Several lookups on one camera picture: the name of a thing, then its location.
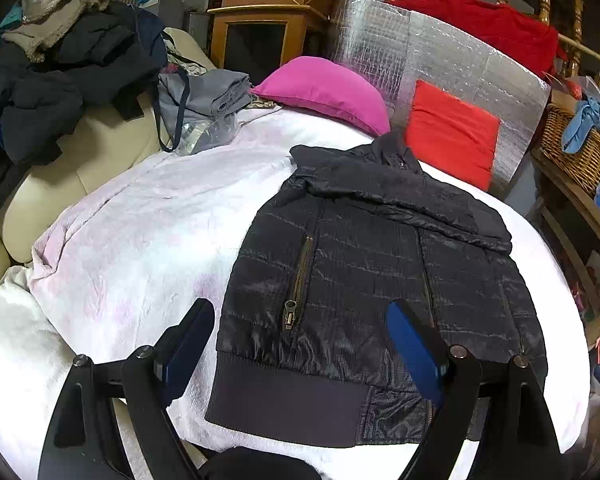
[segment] screw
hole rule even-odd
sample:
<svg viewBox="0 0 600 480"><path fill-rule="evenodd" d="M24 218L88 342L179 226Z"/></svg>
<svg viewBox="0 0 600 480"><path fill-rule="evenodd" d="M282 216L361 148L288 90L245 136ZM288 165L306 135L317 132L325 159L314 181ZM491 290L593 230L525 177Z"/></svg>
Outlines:
<svg viewBox="0 0 600 480"><path fill-rule="evenodd" d="M74 366L80 368L89 362L89 358L85 354L78 354L74 357Z"/></svg>
<svg viewBox="0 0 600 480"><path fill-rule="evenodd" d="M141 346L138 350L136 350L134 354L138 359L145 359L149 357L152 353L154 353L154 347L152 347L151 345L144 345Z"/></svg>
<svg viewBox="0 0 600 480"><path fill-rule="evenodd" d="M529 359L527 359L523 355L516 355L513 358L513 362L519 368L526 368L529 366Z"/></svg>
<svg viewBox="0 0 600 480"><path fill-rule="evenodd" d="M456 359L464 359L468 354L467 349L464 346L460 345L453 345L450 351L451 355Z"/></svg>

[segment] red blanket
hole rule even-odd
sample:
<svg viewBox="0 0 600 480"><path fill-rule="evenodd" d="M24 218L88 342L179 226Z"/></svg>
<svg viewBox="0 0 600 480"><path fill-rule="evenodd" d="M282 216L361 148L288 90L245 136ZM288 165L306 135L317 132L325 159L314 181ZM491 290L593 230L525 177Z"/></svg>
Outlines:
<svg viewBox="0 0 600 480"><path fill-rule="evenodd" d="M475 36L544 79L558 52L558 31L505 4L480 0L386 1L415 10Z"/></svg>

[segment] jacket zipper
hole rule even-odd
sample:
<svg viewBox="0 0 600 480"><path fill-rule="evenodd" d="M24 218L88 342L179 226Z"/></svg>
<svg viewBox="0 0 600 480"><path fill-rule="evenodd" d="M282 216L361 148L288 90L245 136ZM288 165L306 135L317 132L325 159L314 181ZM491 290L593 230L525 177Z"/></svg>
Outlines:
<svg viewBox="0 0 600 480"><path fill-rule="evenodd" d="M427 269L424 264L424 254L422 253L422 242L420 241L420 231L416 228L416 243L418 245L418 256L420 257L420 264L422 265L422 277L424 281L424 292L427 297L427 304L429 305L429 324L438 330L438 320L436 319L436 315L433 312L433 301L431 299L431 288L429 285L429 277L427 276ZM427 401L427 420L425 423L424 431L422 432L423 436L427 433L431 422L433 421L433 403L426 399Z"/></svg>
<svg viewBox="0 0 600 480"><path fill-rule="evenodd" d="M311 254L311 248L314 244L314 237L307 235L302 245L302 252L300 253L300 262L298 263L298 270L296 271L296 279L294 280L294 291L289 300L285 301L285 313L283 324L286 330L291 330L294 327L294 323L297 319L298 306L300 304L300 296L302 294L302 286L306 278L306 267L309 262L309 255Z"/></svg>

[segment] wicker basket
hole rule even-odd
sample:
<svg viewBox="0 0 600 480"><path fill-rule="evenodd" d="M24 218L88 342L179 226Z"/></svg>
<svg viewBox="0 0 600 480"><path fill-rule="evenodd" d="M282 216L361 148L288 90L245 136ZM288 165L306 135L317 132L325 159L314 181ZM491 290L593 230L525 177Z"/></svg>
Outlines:
<svg viewBox="0 0 600 480"><path fill-rule="evenodd" d="M592 128L581 149L572 155L562 151L562 133L573 114L549 104L540 150L556 166L569 175L590 197L600 182L600 134Z"/></svg>

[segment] red pillow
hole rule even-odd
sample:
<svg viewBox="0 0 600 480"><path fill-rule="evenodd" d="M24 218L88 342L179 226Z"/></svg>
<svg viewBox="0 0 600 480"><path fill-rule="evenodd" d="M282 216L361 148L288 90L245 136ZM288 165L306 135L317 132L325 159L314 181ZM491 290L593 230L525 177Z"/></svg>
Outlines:
<svg viewBox="0 0 600 480"><path fill-rule="evenodd" d="M404 142L431 166L489 189L500 120L424 81L416 81Z"/></svg>

